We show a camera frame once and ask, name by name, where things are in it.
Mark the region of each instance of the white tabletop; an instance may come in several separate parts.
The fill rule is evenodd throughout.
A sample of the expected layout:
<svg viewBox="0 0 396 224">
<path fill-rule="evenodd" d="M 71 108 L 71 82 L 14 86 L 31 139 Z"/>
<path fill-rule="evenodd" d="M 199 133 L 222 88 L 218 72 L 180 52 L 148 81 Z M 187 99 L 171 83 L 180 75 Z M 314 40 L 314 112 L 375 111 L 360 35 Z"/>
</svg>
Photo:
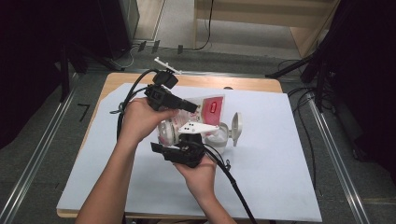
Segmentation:
<svg viewBox="0 0 396 224">
<path fill-rule="evenodd" d="M 124 84 L 100 102 L 84 147 L 57 205 L 79 210 L 102 173 L 116 144 L 116 110 L 132 84 Z M 243 118 L 237 147 L 230 139 L 223 154 L 231 162 L 235 178 L 257 219 L 321 221 L 317 198 L 291 114 L 288 96 L 263 91 L 230 91 L 175 86 L 172 93 L 183 98 L 225 94 L 221 121 L 231 126 L 235 112 Z M 139 144 L 125 207 L 127 214 L 203 217 L 184 178 L 171 162 L 151 151 L 157 142 L 153 132 Z M 248 215 L 230 181 L 218 168 L 216 194 L 232 217 Z"/>
</svg>

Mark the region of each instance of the floor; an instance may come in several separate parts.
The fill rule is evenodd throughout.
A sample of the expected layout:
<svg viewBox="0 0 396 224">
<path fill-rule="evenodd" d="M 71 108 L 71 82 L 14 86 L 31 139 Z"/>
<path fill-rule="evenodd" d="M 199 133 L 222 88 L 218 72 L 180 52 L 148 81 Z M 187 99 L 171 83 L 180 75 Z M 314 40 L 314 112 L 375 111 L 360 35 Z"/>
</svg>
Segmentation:
<svg viewBox="0 0 396 224">
<path fill-rule="evenodd" d="M 182 54 L 177 54 L 175 50 L 177 45 L 182 44 L 185 48 L 191 46 L 191 27 L 189 26 L 191 19 L 182 20 L 180 17 L 191 15 L 189 12 L 191 8 L 188 6 L 192 2 L 192 0 L 165 1 L 158 29 L 154 33 L 149 33 L 154 36 L 152 40 L 161 40 L 161 48 L 156 53 L 151 53 L 149 47 L 141 52 L 137 52 L 136 49 L 132 50 L 134 61 L 132 66 L 125 68 L 126 72 L 157 66 L 153 59 L 159 56 L 177 69 L 184 71 L 216 72 L 220 76 L 228 74 L 237 77 L 262 78 L 263 75 L 274 73 L 292 63 L 286 60 L 300 59 L 287 27 L 264 25 L 256 27 L 228 22 L 213 22 L 211 45 L 208 45 L 207 49 L 199 52 L 185 50 Z M 198 40 L 199 43 L 204 43 L 205 34 L 207 34 L 204 21 L 201 21 L 200 27 Z M 131 60 L 131 56 L 126 54 L 117 62 L 128 64 Z M 97 97 L 109 73 L 101 64 L 91 62 L 89 72 L 85 75 L 78 75 L 70 105 L 67 106 L 42 161 L 36 167 L 35 178 L 28 183 L 30 188 L 22 194 L 23 200 L 21 204 L 18 204 L 19 209 L 13 214 L 14 218 L 10 223 L 74 222 L 72 218 L 57 217 L 55 207 L 78 154 Z M 304 86 L 299 81 L 297 70 L 280 78 L 279 81 L 284 92 Z M 36 146 L 39 145 L 52 115 L 56 112 L 60 92 L 60 89 L 56 90 L 32 116 L 19 137 L 0 150 L 1 208 L 6 205 L 10 193 L 20 180 L 26 164 L 34 154 Z M 292 108 L 296 106 L 299 97 L 300 95 L 295 95 L 290 98 Z M 86 108 L 81 105 L 91 106 L 85 116 Z M 356 219 L 352 213 L 353 209 L 346 197 L 348 194 L 341 184 L 340 175 L 334 168 L 331 152 L 320 133 L 313 109 L 309 104 L 301 109 L 315 150 L 317 197 L 323 223 L 369 223 L 367 220 Z M 391 182 L 388 172 L 375 162 L 356 161 L 336 115 L 331 111 L 325 111 L 323 116 L 331 130 L 348 177 L 356 192 L 359 193 L 368 220 L 371 223 L 393 223 L 396 218 L 396 187 Z M 297 115 L 295 121 L 307 166 L 313 176 L 313 157 L 307 135 Z M 278 223 L 291 223 L 291 221 L 278 221 Z"/>
</svg>

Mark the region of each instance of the gray carpet floor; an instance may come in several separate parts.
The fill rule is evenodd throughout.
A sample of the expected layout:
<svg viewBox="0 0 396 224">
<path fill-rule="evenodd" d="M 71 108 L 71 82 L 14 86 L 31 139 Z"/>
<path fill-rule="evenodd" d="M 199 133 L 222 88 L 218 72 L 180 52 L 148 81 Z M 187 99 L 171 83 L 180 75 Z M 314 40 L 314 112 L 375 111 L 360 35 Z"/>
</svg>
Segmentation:
<svg viewBox="0 0 396 224">
<path fill-rule="evenodd" d="M 125 72 L 158 67 L 153 61 L 158 56 L 183 71 L 230 73 L 231 76 L 239 77 L 263 77 L 264 74 L 275 72 L 279 63 L 284 61 L 284 59 L 269 57 L 197 51 L 185 51 L 178 55 L 175 50 L 170 49 L 159 49 L 157 53 L 151 54 L 150 48 L 139 53 L 134 51 L 133 55 L 134 63 L 131 67 L 126 68 Z M 127 64 L 130 60 L 130 56 L 125 55 L 117 62 Z M 73 218 L 58 217 L 55 207 L 73 167 L 106 76 L 111 73 L 94 61 L 89 61 L 89 65 L 88 72 L 79 75 L 71 105 L 67 109 L 59 130 L 49 146 L 48 153 L 22 201 L 13 223 L 74 222 Z M 304 86 L 298 76 L 299 72 L 293 71 L 279 79 L 283 92 Z M 49 124 L 59 104 L 60 96 L 61 90 L 57 89 L 32 116 L 17 139 L 0 150 L 1 208 L 6 204 L 9 193 L 21 176 L 41 135 Z M 290 98 L 292 107 L 296 106 L 299 97 L 300 94 L 296 94 Z M 80 119 L 85 107 L 78 104 L 91 105 L 82 121 Z M 315 150 L 317 197 L 323 223 L 356 223 L 309 106 L 302 106 L 301 113 Z M 352 155 L 351 145 L 336 115 L 327 110 L 324 115 L 370 220 L 372 223 L 394 223 L 396 219 L 396 187 L 391 183 L 388 172 L 374 162 L 356 161 Z M 297 115 L 295 122 L 307 166 L 313 176 L 309 143 Z"/>
</svg>

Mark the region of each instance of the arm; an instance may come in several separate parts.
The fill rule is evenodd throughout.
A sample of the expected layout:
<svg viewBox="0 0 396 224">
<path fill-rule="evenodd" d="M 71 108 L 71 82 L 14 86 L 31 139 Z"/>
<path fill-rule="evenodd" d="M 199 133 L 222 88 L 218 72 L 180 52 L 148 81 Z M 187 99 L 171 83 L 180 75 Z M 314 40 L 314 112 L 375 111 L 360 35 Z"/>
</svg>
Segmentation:
<svg viewBox="0 0 396 224">
<path fill-rule="evenodd" d="M 117 144 L 76 223 L 121 223 L 137 145 L 159 122 L 176 114 L 176 110 L 154 111 L 146 98 L 128 104 Z"/>
<path fill-rule="evenodd" d="M 211 224 L 235 223 L 216 198 L 214 190 L 216 164 L 211 159 L 204 156 L 195 168 L 177 163 L 175 166 L 186 179 L 187 187 Z"/>
</svg>

